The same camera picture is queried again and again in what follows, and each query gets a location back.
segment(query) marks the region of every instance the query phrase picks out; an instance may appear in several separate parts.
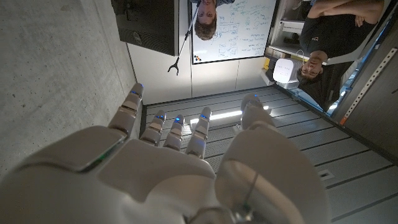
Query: short hair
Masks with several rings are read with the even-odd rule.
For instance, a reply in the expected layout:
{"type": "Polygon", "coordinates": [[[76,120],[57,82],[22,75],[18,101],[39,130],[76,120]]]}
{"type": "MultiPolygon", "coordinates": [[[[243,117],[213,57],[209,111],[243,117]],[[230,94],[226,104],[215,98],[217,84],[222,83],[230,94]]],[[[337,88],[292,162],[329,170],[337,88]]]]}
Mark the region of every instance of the short hair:
{"type": "Polygon", "coordinates": [[[217,15],[214,16],[211,24],[201,24],[199,18],[195,22],[195,33],[202,40],[210,40],[216,33],[217,28],[217,15]]]}
{"type": "Polygon", "coordinates": [[[303,75],[301,74],[301,72],[302,72],[302,69],[301,69],[301,68],[297,69],[296,77],[297,77],[298,82],[300,82],[300,84],[312,84],[312,83],[316,83],[316,82],[319,81],[319,79],[320,79],[320,76],[319,76],[319,75],[322,74],[322,73],[320,72],[320,73],[318,73],[318,75],[317,75],[315,78],[308,78],[308,77],[303,76],[303,75]]]}

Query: whiteboard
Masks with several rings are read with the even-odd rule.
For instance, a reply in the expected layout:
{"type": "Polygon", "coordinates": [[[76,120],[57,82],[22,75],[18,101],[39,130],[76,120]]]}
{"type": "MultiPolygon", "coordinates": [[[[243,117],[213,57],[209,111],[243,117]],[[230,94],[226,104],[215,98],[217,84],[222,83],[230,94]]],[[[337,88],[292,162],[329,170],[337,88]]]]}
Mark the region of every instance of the whiteboard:
{"type": "MultiPolygon", "coordinates": [[[[235,0],[217,7],[217,28],[211,40],[199,39],[192,29],[193,64],[263,56],[275,2],[235,0]]],[[[192,4],[192,15],[196,8],[192,4]]]]}

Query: white wall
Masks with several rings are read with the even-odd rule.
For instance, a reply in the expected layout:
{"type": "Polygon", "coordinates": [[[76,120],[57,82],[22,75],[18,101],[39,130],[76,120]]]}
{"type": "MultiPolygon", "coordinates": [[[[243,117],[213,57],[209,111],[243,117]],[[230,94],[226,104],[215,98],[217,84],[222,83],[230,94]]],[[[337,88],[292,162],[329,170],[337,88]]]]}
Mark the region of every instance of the white wall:
{"type": "MultiPolygon", "coordinates": [[[[187,18],[187,3],[181,0],[180,47],[188,28],[187,18]]],[[[190,41],[189,37],[181,53],[178,76],[174,68],[167,72],[177,57],[129,44],[137,81],[145,86],[145,105],[266,85],[260,76],[265,57],[191,65],[190,41]]]]}

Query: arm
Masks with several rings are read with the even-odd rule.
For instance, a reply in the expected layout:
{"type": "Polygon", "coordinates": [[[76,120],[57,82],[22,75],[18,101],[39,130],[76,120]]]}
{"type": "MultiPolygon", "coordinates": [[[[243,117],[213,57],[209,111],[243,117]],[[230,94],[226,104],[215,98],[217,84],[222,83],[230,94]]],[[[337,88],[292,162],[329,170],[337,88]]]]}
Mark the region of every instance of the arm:
{"type": "Polygon", "coordinates": [[[363,17],[367,23],[376,24],[384,8],[384,1],[357,0],[323,12],[324,16],[352,14],[363,17]]]}
{"type": "Polygon", "coordinates": [[[323,12],[346,4],[354,0],[317,0],[308,13],[308,18],[314,19],[323,16],[323,12]]]}

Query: cable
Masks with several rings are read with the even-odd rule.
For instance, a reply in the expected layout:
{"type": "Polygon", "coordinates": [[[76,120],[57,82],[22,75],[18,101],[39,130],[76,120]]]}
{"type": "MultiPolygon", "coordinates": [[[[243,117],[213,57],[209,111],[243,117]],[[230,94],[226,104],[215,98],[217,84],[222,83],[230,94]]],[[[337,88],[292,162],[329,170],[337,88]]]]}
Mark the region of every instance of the cable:
{"type": "Polygon", "coordinates": [[[299,56],[299,54],[298,54],[298,52],[299,52],[299,51],[303,52],[303,57],[302,57],[302,58],[303,58],[303,64],[304,64],[304,51],[303,51],[303,50],[301,50],[301,49],[300,49],[300,50],[298,50],[298,51],[296,52],[296,55],[297,55],[297,56],[299,56]]]}

